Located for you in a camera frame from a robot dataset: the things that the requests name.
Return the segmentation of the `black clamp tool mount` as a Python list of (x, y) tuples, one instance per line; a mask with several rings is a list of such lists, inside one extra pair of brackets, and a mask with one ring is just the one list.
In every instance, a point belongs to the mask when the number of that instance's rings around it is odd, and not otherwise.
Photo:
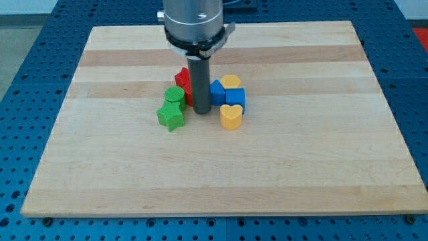
[(173, 37), (167, 28), (164, 28), (168, 45), (172, 51), (190, 60), (208, 60), (218, 52), (227, 42), (231, 33), (235, 31), (235, 22), (222, 27), (220, 32), (203, 42), (183, 42)]

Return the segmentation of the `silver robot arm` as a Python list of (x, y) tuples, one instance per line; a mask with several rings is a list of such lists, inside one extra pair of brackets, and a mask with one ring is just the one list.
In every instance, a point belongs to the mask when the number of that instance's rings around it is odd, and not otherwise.
[(222, 0), (163, 0), (157, 13), (164, 24), (170, 48), (187, 59), (193, 110), (211, 111), (210, 64), (235, 31), (235, 23), (223, 22)]

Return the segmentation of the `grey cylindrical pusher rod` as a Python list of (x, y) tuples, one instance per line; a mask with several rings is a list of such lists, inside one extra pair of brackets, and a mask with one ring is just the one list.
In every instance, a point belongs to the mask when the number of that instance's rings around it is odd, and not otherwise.
[(187, 60), (193, 109), (197, 114), (211, 111), (209, 60)]

